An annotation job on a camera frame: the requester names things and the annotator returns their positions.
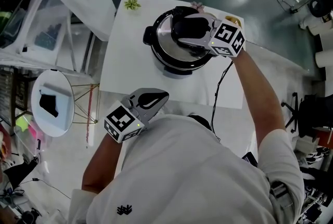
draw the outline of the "forearm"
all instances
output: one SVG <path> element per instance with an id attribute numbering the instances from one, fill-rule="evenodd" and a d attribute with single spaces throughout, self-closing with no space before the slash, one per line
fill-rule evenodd
<path id="1" fill-rule="evenodd" d="M 252 58 L 241 51 L 234 64 L 254 121 L 258 146 L 275 129 L 285 129 L 280 103 Z"/>
<path id="2" fill-rule="evenodd" d="M 100 193 L 114 178 L 122 143 L 117 143 L 106 134 L 82 179 L 82 190 Z"/>

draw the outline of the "silver metal lid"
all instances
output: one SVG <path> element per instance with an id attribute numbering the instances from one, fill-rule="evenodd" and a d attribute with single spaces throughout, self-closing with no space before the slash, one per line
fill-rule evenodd
<path id="1" fill-rule="evenodd" d="M 157 28 L 157 38 L 162 49 L 174 59 L 193 62 L 208 54 L 208 50 L 195 50 L 179 46 L 171 36 L 172 15 L 165 17 Z"/>

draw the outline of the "black and white cube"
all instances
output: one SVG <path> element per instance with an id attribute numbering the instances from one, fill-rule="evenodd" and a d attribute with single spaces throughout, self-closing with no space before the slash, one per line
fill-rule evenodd
<path id="1" fill-rule="evenodd" d="M 118 143 L 139 135 L 145 125 L 120 101 L 116 101 L 104 118 L 104 129 Z"/>
<path id="2" fill-rule="evenodd" d="M 216 55 L 237 57 L 244 44 L 245 37 L 242 28 L 224 19 L 208 46 Z"/>

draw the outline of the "person's right arm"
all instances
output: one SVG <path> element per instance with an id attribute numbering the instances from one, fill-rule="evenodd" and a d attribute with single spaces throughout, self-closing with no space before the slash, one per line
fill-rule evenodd
<path id="1" fill-rule="evenodd" d="M 271 131 L 285 130 L 281 106 L 271 85 L 244 50 L 233 58 L 233 62 L 253 118 L 259 146 Z"/>

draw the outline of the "shirt sleeve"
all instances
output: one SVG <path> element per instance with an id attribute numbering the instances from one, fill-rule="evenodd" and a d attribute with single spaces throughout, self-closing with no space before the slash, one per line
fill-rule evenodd
<path id="1" fill-rule="evenodd" d="M 304 182 L 286 131 L 274 130 L 262 140 L 258 149 L 258 168 L 271 184 L 280 181 L 287 186 L 298 218 L 304 202 Z"/>
<path id="2" fill-rule="evenodd" d="M 84 224 L 88 209 L 97 194 L 74 189 L 69 207 L 68 224 Z"/>

